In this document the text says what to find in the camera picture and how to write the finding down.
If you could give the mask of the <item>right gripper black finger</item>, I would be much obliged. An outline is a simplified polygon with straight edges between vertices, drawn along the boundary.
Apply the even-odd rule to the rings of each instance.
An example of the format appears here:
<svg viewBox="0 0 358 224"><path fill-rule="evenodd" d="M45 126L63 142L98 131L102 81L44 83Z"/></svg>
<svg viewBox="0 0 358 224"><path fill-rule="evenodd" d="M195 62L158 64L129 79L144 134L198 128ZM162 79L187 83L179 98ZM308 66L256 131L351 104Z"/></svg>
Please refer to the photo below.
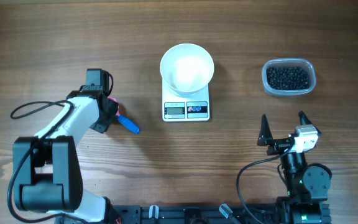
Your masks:
<svg viewBox="0 0 358 224"><path fill-rule="evenodd" d="M297 135L321 135L321 131L313 125L303 111L299 111L298 116L300 118L300 125L297 127Z"/></svg>
<svg viewBox="0 0 358 224"><path fill-rule="evenodd" d="M273 136L269 127L269 122L265 114L261 117L260 133L257 140L258 146L269 146L273 144Z"/></svg>

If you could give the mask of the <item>pink scoop with blue handle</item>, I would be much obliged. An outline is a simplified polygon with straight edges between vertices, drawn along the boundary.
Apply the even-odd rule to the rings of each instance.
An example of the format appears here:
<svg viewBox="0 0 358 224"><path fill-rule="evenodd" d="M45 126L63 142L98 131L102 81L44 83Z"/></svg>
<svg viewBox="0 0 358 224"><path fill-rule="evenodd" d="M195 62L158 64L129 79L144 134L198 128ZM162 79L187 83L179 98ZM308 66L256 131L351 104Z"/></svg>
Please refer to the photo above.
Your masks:
<svg viewBox="0 0 358 224"><path fill-rule="evenodd" d="M139 134L140 133L140 128L134 123L132 122L129 118L125 117L124 115L121 115L119 112L119 103L117 102L117 100L111 96L108 97L109 100L115 102L117 104L117 111L115 114L115 119L121 123L126 129L128 129L130 132L134 133L134 134Z"/></svg>

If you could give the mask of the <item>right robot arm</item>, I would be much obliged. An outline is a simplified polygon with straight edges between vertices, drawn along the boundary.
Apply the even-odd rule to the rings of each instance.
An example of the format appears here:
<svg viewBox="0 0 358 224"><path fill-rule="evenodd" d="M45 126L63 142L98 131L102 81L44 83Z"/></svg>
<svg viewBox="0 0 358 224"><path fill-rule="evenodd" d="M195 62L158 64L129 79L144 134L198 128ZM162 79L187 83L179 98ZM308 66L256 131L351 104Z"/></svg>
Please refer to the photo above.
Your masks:
<svg viewBox="0 0 358 224"><path fill-rule="evenodd" d="M261 117L258 146L267 146L267 155L280 159L280 177L287 188L286 197L275 202L276 223L330 223L328 199L331 170L319 163L309 164L305 154L316 148L321 131L303 111L300 125L287 138L272 136L266 115Z"/></svg>

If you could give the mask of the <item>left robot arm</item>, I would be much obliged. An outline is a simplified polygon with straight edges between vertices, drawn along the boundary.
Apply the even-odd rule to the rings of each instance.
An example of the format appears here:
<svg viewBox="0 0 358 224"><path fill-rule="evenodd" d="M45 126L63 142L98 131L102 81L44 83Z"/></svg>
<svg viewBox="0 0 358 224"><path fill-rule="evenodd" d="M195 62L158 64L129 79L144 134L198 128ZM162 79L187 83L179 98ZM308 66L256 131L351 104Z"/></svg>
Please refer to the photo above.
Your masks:
<svg viewBox="0 0 358 224"><path fill-rule="evenodd" d="M64 100L39 102L39 111L51 106L62 110L47 127L17 138L12 146L7 207L16 220L110 222L109 199L83 188L76 147L87 130L105 133L117 118L119 105L110 98L113 85L109 72L89 68L85 84Z"/></svg>

